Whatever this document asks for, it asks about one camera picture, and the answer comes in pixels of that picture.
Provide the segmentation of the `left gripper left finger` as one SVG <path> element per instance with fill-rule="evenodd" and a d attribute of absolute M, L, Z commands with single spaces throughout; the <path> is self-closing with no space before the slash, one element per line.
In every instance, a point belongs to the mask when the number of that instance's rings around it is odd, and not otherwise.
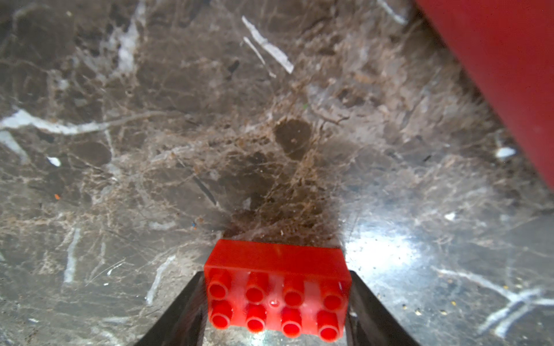
<path fill-rule="evenodd" d="M 197 272 L 135 346 L 201 346 L 208 319 L 204 272 Z"/>

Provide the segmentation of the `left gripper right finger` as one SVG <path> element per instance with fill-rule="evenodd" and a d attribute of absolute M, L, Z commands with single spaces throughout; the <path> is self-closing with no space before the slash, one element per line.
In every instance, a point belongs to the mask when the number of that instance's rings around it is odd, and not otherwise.
<path fill-rule="evenodd" d="M 350 271 L 352 286 L 345 330 L 348 346 L 420 346 L 372 293 L 359 275 Z"/>

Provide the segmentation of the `red lego brick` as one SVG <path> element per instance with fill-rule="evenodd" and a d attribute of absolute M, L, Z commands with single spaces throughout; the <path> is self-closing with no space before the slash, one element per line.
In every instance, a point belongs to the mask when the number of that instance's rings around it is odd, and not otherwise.
<path fill-rule="evenodd" d="M 209 321 L 285 337 L 343 337 L 352 277 L 341 249 L 219 240 L 203 267 Z"/>

